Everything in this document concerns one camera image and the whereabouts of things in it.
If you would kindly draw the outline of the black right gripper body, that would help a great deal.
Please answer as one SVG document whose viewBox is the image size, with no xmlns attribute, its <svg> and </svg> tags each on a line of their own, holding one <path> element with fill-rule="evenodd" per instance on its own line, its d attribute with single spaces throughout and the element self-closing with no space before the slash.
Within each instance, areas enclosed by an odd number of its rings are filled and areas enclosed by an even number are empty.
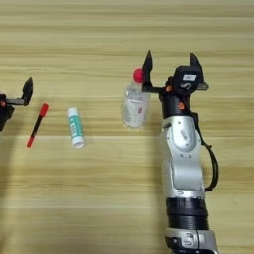
<svg viewBox="0 0 254 254">
<path fill-rule="evenodd" d="M 142 91 L 156 93 L 162 104 L 162 115 L 166 119 L 171 116 L 192 116 L 190 99 L 198 91 L 209 89 L 207 83 L 178 82 L 169 77 L 164 87 L 155 87 L 152 83 L 144 83 Z"/>
</svg>

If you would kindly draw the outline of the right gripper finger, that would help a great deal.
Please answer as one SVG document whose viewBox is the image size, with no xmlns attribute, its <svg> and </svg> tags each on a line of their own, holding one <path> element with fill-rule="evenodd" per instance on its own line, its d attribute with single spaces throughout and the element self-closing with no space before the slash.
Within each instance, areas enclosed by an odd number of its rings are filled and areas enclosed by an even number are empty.
<svg viewBox="0 0 254 254">
<path fill-rule="evenodd" d="M 203 81 L 203 70 L 199 62 L 199 59 L 195 53 L 190 54 L 190 66 L 195 67 L 198 70 L 200 81 Z"/>
<path fill-rule="evenodd" d="M 150 73 L 153 69 L 153 61 L 152 61 L 152 55 L 151 51 L 147 51 L 147 54 L 144 59 L 144 63 L 142 66 L 142 72 L 143 72 L 143 84 L 147 86 L 151 86 L 151 79 L 150 79 Z"/>
</svg>

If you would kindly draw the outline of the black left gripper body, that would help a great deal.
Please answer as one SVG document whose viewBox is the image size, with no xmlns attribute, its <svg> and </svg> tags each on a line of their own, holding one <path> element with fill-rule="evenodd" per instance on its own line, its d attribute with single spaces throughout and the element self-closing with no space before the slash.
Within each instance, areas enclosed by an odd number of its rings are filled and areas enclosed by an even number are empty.
<svg viewBox="0 0 254 254">
<path fill-rule="evenodd" d="M 4 129 L 6 122 L 12 117 L 15 105 L 23 105 L 22 98 L 10 99 L 5 94 L 0 94 L 0 131 Z"/>
</svg>

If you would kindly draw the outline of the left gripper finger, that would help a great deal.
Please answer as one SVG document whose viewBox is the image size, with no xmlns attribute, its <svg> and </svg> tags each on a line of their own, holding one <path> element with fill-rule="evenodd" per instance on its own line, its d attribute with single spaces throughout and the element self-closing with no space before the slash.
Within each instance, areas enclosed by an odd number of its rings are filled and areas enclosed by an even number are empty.
<svg viewBox="0 0 254 254">
<path fill-rule="evenodd" d="M 24 105 L 27 106 L 33 95 L 33 80 L 29 78 L 23 87 L 22 99 L 24 100 Z"/>
</svg>

